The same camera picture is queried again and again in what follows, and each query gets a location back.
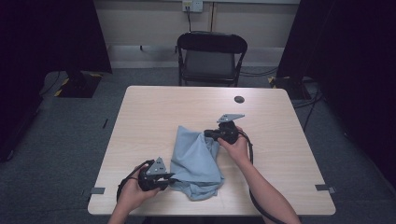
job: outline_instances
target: cable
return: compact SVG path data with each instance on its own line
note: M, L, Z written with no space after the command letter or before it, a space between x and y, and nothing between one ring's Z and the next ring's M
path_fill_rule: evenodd
M58 71L58 76L56 77L55 81L52 83L52 85L50 85L50 87L48 89L46 89L45 91L39 93L40 96L43 96L44 94L46 94L50 89L52 89L52 87L55 85L55 83L58 81L59 76L61 75L61 71Z
M130 179L136 179L132 175L134 175L134 173L136 173L138 170L140 170L140 168L142 168L147 163L148 163L148 161L145 161L142 164L136 166L136 168L134 168L134 170L129 175L127 175L124 179L122 179L121 183L119 184L119 188L117 189L117 201L119 200L122 188L126 184L126 182L128 182L128 180L130 180Z
M187 11L187 19L189 19L189 26L191 32L190 7L186 7L186 11Z
M309 95L312 97L309 101L303 101L303 102L299 102L299 103L294 103L293 104L293 108L294 109L302 108L302 107L305 107L305 106L308 106L308 105L315 104L316 102L320 101L322 99L322 97L323 97L323 93L319 89L319 84L317 84L317 91L313 92L313 93L310 93Z
M303 127L303 131L305 132L305 129L306 129L306 125L308 124L308 121L309 121L309 118L311 117L311 114L312 114L312 111L314 110L314 107L315 107L315 104L317 103L317 98L318 98L318 93L319 93L319 85L317 86L317 94L315 95L315 98L314 98L314 102L313 102L313 104L312 104L312 107L311 107L311 109L309 110L309 113L308 113L308 116L306 116L306 120L305 120L305 124L304 124L304 127Z
M216 12L216 10L215 10L215 3L214 2L212 2L212 15L211 15L211 18L210 18L210 30L212 31L212 30L214 30L214 27L213 27L213 22L214 22L214 20L215 20L215 12Z
M246 133L244 133L243 131L238 130L238 132L240 134L242 134L242 136L244 136L247 139L247 145L248 145L248 154L250 157L250 162L251 164L253 164L253 144L251 144L250 139L248 138L248 135ZM276 224L285 224L283 221L277 219L276 217L271 216L270 214L268 214L264 209L262 209L259 205L259 203L257 203L256 199L253 196L253 193L251 192L251 190L248 190L249 195L250 195L250 199L253 202L253 205L256 207L256 209L265 217L267 217L268 219L270 219L271 221L275 222Z
M241 77L265 77L265 76L268 76L268 75L271 75L271 74L275 73L276 70L277 70L277 67L273 68L271 70L268 70L266 72L263 72L263 73L249 73L249 72L241 71L240 72L240 74L241 74L240 76Z

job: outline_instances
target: light blue cloth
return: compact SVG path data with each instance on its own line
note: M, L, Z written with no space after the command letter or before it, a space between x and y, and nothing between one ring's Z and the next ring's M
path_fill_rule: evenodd
M224 182L216 157L219 143L204 133L179 126L170 172L179 180L172 189L184 192L191 200L204 200L218 194Z

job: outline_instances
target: black chair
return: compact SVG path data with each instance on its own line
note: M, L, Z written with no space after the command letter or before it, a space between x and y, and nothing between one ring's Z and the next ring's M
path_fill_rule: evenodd
M239 35L193 31L178 38L177 50L179 86L184 80L236 87L248 43ZM236 66L235 54L239 55Z

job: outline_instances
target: table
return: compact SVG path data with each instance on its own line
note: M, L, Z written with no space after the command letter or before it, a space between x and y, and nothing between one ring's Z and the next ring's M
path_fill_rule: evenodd
M238 104L235 96L243 96ZM283 90L215 87L132 86L125 93L88 210L109 215L120 181L143 161L162 157L169 169L177 127L216 129L223 114L245 114L235 124L253 143L254 164L290 202L299 216L332 215L329 191L317 191L324 180L288 95ZM135 209L138 216L257 216L248 185L224 148L217 157L225 176L218 196L191 202L170 188Z

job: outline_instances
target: person's left hand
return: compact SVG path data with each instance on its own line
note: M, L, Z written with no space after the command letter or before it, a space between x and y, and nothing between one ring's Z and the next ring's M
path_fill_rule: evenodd
M160 188L143 191L139 187L137 178L144 167L132 175L136 179L129 179L123 186L119 200L108 223L124 223L131 211L140 206L145 200L154 197L160 192Z
M140 206L140 204L142 204L145 200L154 197L155 195L157 195L158 192L160 192L160 188L143 191L139 187L139 184L137 183L137 178L143 168L145 168L145 166L143 166L142 168L140 168L140 170L134 173L133 178L136 179L129 179L125 183L122 188L119 200L117 202L117 205L124 207L129 212L136 209L136 207Z

